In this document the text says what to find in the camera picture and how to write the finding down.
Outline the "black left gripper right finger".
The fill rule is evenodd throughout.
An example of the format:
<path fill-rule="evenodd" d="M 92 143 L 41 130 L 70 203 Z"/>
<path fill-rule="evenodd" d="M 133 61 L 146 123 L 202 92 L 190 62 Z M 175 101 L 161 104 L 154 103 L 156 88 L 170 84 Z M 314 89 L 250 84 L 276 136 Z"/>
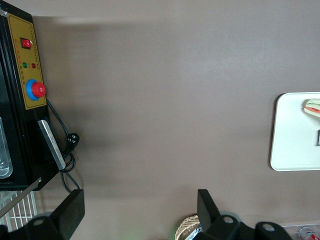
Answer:
<path fill-rule="evenodd" d="M 204 232 L 221 216 L 207 189 L 199 189 L 197 191 L 197 216 Z"/>

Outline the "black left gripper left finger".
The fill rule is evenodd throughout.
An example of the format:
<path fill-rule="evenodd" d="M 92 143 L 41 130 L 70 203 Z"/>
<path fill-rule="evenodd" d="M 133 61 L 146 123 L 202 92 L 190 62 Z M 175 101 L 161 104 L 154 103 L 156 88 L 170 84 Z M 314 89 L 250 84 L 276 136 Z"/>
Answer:
<path fill-rule="evenodd" d="M 84 216 L 84 190 L 75 189 L 50 214 L 50 219 L 62 239 L 70 240 Z"/>

